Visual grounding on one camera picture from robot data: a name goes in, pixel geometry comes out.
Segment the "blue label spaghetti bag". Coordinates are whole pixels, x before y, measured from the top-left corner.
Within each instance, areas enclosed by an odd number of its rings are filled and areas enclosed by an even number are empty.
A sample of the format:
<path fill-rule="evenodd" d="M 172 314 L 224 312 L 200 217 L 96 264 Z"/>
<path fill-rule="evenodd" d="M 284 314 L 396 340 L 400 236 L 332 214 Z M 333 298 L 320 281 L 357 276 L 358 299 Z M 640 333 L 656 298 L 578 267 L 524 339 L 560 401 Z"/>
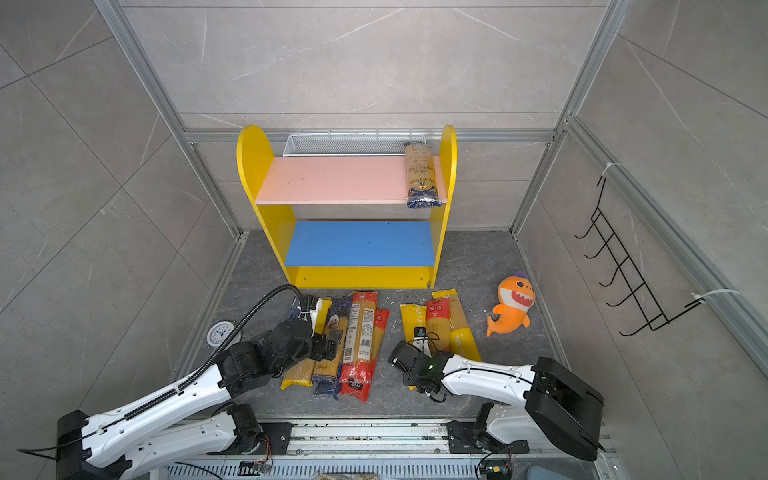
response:
<path fill-rule="evenodd" d="M 315 396 L 338 398 L 341 389 L 339 377 L 352 297 L 353 295 L 349 294 L 331 298 L 323 334 L 336 341 L 336 353 L 332 360 L 322 360 L 315 365 L 312 377 Z"/>

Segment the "red spaghetti bag white label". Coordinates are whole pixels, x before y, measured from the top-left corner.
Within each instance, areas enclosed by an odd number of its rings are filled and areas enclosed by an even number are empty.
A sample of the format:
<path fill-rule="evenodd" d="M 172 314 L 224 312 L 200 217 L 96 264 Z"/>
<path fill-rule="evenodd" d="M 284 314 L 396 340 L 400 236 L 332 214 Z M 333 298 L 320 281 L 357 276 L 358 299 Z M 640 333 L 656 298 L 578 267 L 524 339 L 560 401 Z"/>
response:
<path fill-rule="evenodd" d="M 372 355 L 377 301 L 377 292 L 352 295 L 340 375 L 343 387 L 361 390 L 369 382 L 366 370 Z"/>

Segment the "blue bottom spaghetti bag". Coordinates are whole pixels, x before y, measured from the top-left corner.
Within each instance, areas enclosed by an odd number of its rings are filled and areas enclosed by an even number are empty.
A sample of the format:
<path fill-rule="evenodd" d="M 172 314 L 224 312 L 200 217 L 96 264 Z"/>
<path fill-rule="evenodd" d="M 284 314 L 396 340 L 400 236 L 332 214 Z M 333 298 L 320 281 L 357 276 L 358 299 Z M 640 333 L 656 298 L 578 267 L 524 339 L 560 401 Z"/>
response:
<path fill-rule="evenodd" d="M 412 209 L 436 208 L 442 205 L 436 182 L 433 152 L 424 142 L 404 143 L 407 179 L 406 204 Z"/>

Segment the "dark blue spaghetti box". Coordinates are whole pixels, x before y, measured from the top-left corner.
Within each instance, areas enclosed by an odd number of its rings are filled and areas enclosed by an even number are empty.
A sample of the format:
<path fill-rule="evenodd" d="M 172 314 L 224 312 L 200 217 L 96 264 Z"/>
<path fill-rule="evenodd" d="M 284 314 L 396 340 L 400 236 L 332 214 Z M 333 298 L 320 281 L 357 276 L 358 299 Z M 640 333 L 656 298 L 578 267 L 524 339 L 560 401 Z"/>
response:
<path fill-rule="evenodd" d="M 303 319 L 302 301 L 295 298 L 289 310 L 289 320 L 302 320 Z"/>

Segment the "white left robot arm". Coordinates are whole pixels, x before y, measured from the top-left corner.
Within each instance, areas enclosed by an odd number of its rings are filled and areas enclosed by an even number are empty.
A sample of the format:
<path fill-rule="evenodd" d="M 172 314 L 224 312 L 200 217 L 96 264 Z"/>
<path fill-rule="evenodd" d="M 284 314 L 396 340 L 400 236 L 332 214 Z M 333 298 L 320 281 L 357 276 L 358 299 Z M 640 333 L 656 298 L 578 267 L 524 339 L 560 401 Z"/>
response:
<path fill-rule="evenodd" d="M 284 291 L 295 297 L 289 317 L 243 339 L 247 323 Z M 198 454 L 235 455 L 266 447 L 267 435 L 253 409 L 234 400 L 304 360 L 333 359 L 339 341 L 316 332 L 317 318 L 314 297 L 280 285 L 233 323 L 188 375 L 101 414 L 70 412 L 58 420 L 53 446 L 21 452 L 54 462 L 59 479 L 133 479 Z"/>

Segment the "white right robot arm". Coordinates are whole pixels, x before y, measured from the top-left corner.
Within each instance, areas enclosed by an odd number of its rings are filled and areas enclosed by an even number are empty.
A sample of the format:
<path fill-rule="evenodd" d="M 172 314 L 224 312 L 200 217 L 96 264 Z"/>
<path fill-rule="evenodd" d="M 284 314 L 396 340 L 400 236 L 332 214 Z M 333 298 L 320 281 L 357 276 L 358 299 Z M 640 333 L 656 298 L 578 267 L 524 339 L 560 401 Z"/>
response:
<path fill-rule="evenodd" d="M 505 366 L 445 351 L 430 356 L 401 341 L 388 363 L 407 386 L 434 402 L 449 395 L 485 399 L 473 426 L 481 449 L 496 450 L 531 433 L 579 460 L 597 459 L 604 398 L 552 358 Z"/>

